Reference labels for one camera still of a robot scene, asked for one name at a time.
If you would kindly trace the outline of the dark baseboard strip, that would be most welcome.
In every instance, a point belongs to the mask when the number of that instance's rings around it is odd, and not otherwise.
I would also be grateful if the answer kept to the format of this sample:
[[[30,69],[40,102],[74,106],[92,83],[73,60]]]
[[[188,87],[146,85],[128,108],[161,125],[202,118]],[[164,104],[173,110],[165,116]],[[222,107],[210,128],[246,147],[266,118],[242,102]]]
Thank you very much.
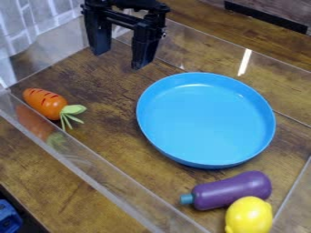
[[[262,11],[245,7],[244,5],[238,5],[228,0],[222,0],[222,6],[225,10],[249,16],[257,20],[264,21],[265,23],[280,26],[302,35],[306,34],[308,27],[300,23],[290,21],[289,19],[281,18],[276,15],[270,15]]]

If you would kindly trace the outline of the white patterned curtain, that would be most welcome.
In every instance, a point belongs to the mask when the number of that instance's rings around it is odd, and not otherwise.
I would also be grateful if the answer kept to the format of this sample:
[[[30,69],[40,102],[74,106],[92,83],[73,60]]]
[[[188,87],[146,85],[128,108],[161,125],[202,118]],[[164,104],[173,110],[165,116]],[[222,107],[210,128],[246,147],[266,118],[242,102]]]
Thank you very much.
[[[84,0],[0,0],[0,51],[13,56],[80,16]]]

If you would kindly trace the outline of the yellow toy lemon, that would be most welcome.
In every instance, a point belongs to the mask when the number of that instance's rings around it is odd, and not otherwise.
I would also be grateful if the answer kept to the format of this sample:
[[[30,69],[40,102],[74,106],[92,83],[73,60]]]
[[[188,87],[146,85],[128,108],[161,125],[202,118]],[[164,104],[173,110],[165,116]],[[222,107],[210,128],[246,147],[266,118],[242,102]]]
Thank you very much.
[[[224,233],[269,233],[272,220],[268,202],[256,197],[240,198],[225,211]]]

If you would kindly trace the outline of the orange toy carrot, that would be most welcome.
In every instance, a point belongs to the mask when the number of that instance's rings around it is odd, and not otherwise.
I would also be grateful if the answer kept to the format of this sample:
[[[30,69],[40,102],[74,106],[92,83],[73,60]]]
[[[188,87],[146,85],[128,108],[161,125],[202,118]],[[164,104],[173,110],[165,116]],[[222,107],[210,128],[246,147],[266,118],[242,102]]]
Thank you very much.
[[[73,128],[70,121],[82,124],[84,121],[77,115],[86,111],[82,105],[69,105],[66,99],[42,88],[26,88],[22,91],[22,99],[25,103],[34,109],[46,119],[61,122],[61,129]]]

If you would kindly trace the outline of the blue round tray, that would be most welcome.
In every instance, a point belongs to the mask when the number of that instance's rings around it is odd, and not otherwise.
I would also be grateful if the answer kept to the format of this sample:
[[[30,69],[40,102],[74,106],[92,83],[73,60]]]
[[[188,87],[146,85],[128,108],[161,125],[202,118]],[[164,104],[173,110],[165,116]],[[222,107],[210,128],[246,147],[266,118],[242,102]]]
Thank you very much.
[[[274,114],[258,92],[212,73],[181,73],[150,84],[137,101],[136,119],[164,156],[208,169],[254,158],[276,132]]]

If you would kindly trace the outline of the blue object at corner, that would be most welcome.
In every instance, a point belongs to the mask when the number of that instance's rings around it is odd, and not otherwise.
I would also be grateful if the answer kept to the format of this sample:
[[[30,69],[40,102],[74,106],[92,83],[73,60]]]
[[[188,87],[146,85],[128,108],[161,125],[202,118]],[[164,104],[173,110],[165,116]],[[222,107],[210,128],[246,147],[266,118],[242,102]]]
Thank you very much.
[[[18,212],[6,200],[0,199],[0,233],[17,233],[21,224]]]

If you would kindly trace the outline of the purple toy eggplant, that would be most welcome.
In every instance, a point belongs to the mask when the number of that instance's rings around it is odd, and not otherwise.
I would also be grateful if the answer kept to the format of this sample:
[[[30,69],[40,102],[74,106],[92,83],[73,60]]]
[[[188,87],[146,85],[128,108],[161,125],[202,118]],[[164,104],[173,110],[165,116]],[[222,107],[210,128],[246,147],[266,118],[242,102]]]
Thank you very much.
[[[198,184],[188,194],[180,195],[180,204],[192,204],[196,210],[229,206],[237,199],[250,196],[266,199],[272,183],[260,171],[246,171],[226,179]]]

